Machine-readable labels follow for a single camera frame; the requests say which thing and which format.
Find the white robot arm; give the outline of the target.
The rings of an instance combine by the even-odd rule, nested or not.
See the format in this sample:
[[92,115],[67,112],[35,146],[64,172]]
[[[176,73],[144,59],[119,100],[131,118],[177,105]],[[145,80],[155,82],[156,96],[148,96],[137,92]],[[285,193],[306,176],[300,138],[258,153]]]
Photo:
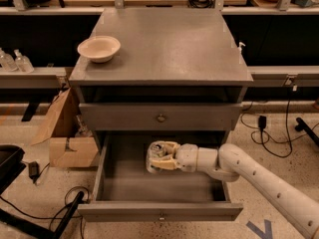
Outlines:
[[251,183],[305,239],[319,239],[319,203],[272,173],[243,149],[225,143],[219,149],[158,140],[148,148],[147,170],[180,169],[204,172],[233,182],[239,176]]

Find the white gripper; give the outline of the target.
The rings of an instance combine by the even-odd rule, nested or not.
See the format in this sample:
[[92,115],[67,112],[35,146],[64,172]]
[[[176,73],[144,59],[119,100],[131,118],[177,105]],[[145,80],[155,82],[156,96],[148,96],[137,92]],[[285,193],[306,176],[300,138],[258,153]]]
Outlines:
[[195,144],[183,144],[180,146],[175,141],[156,141],[153,146],[153,151],[157,155],[169,155],[175,153],[175,159],[155,160],[150,161],[149,171],[158,172],[161,169],[175,170],[180,169],[184,172],[195,172],[198,154],[198,146]]

